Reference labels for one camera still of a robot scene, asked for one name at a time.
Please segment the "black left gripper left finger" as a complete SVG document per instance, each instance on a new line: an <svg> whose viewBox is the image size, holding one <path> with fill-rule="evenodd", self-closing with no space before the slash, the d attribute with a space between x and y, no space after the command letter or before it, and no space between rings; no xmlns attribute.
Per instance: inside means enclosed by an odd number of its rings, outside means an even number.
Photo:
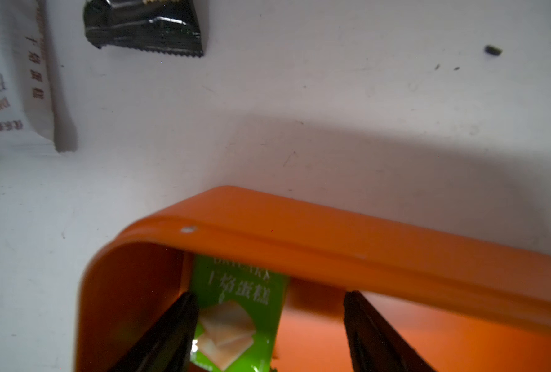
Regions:
<svg viewBox="0 0 551 372"><path fill-rule="evenodd" d="M187 371L198 319L198 296L187 291L110 370Z"/></svg>

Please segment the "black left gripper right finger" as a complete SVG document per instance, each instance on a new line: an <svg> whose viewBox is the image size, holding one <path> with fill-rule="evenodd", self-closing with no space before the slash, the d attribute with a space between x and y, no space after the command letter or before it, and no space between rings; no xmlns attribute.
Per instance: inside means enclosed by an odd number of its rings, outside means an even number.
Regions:
<svg viewBox="0 0 551 372"><path fill-rule="evenodd" d="M344 296L344 326L355 371L434 372L359 291Z"/></svg>

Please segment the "orange storage box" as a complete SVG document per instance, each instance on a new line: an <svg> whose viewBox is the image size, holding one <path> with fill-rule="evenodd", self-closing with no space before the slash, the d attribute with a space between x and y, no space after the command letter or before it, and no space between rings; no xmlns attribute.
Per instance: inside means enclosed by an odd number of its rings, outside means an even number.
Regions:
<svg viewBox="0 0 551 372"><path fill-rule="evenodd" d="M368 300L438 371L551 371L551 257L223 186L124 229L90 261L75 370L131 346L205 254L291 278L275 347L281 371L349 371L347 290Z"/></svg>

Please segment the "white cookie packet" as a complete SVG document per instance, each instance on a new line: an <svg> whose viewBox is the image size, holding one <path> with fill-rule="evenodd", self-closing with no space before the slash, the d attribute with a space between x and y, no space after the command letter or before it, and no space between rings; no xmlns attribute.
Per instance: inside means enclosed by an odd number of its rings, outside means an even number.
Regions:
<svg viewBox="0 0 551 372"><path fill-rule="evenodd" d="M55 153L44 14L37 1L0 1L0 155Z"/></svg>

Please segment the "black cookie packet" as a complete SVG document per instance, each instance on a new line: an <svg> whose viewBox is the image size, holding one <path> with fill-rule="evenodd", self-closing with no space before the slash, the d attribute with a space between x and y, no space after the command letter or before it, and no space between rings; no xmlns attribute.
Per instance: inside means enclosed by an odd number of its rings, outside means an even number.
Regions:
<svg viewBox="0 0 551 372"><path fill-rule="evenodd" d="M202 32L192 1L87 1L86 39L94 47L123 47L203 57Z"/></svg>

